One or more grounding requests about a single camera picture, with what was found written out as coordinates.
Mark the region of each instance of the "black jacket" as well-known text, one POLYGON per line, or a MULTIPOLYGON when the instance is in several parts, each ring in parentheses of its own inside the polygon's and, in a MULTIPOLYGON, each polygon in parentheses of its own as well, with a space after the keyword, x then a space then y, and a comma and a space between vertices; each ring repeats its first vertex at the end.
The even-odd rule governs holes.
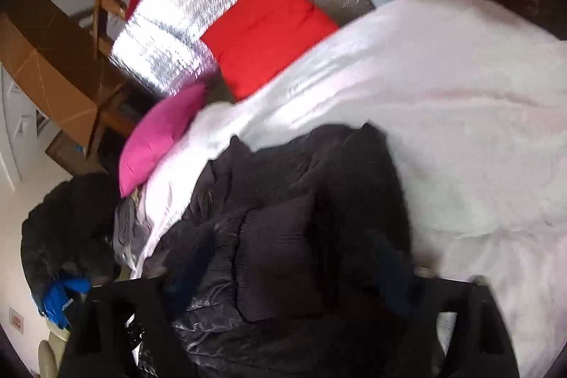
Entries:
POLYGON ((145 274, 183 273, 211 233, 216 253, 174 321, 199 376, 379 376, 406 319, 376 289, 373 242, 410 248, 383 134, 323 126, 256 153, 233 138, 145 274))
POLYGON ((75 177, 58 185, 22 224, 22 267, 34 301, 60 271, 91 281, 112 278, 110 239, 118 184, 106 174, 75 177))

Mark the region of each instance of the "electrical outlet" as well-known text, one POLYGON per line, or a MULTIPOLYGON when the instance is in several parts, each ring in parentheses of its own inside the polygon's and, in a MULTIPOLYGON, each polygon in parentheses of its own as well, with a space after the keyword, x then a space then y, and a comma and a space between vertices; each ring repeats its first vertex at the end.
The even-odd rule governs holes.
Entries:
POLYGON ((10 308, 10 325, 22 335, 24 334, 24 318, 12 308, 10 308))
POLYGON ((12 95, 20 97, 22 95, 21 88, 15 82, 12 82, 10 88, 8 89, 8 95, 11 97, 12 95))
POLYGON ((20 120, 18 120, 18 126, 16 127, 16 131, 13 134, 12 140, 15 140, 20 136, 23 136, 24 133, 27 132, 31 122, 32 122, 31 116, 25 115, 20 117, 20 120))

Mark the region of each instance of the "white duvet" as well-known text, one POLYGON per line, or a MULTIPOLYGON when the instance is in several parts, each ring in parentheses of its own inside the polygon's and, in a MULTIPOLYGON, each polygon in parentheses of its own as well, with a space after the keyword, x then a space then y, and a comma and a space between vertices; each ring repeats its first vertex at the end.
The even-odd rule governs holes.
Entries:
POLYGON ((259 149, 366 121, 388 134, 416 263, 486 275, 521 375, 543 376, 567 340, 567 44, 486 0, 396 0, 202 110, 146 185, 134 276, 233 135, 259 149))

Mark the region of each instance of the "cardboard box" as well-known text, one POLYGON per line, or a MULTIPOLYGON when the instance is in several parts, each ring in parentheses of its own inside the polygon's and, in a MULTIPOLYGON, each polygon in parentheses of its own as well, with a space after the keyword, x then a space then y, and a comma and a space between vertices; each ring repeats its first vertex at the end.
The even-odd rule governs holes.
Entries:
POLYGON ((0 62, 33 103, 88 147, 100 109, 125 82, 90 34, 50 0, 11 0, 0 13, 0 62))

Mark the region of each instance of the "white wall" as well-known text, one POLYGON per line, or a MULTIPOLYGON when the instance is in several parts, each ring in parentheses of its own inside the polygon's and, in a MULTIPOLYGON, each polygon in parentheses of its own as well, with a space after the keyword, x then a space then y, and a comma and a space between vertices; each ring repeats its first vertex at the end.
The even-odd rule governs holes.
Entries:
POLYGON ((0 324, 26 367, 37 371, 38 345, 42 339, 47 339, 49 332, 31 298, 22 270, 22 222, 53 187, 70 175, 45 154, 58 128, 49 123, 38 135, 35 106, 25 94, 10 91, 13 80, 1 65, 0 72, 0 115, 6 125, 0 130, 3 167, 0 169, 0 324), (14 136, 22 116, 31 118, 30 124, 14 136), (17 181, 9 181, 6 174, 5 166, 10 157, 17 181), (10 308, 24 317, 23 335, 10 325, 10 308))
POLYGON ((47 339, 49 331, 45 319, 38 313, 24 277, 20 258, 22 222, 29 211, 39 204, 45 195, 70 175, 45 153, 38 153, 33 163, 33 173, 9 197, 2 207, 0 229, 0 324, 14 349, 27 368, 35 371, 38 366, 38 345, 47 339), (20 334, 9 322, 12 307, 24 317, 24 334, 20 334))

